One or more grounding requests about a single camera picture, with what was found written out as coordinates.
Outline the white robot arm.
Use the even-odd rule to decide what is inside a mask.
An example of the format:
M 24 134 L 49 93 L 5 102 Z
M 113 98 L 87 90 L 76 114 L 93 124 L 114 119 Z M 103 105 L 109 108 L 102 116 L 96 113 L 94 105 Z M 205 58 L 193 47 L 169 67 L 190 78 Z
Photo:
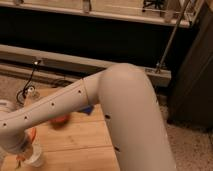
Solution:
M 0 147 L 20 154 L 29 144 L 27 129 L 95 104 L 107 118 L 120 171 L 177 171 L 152 83 L 129 63 L 110 66 L 19 110 L 0 104 Z

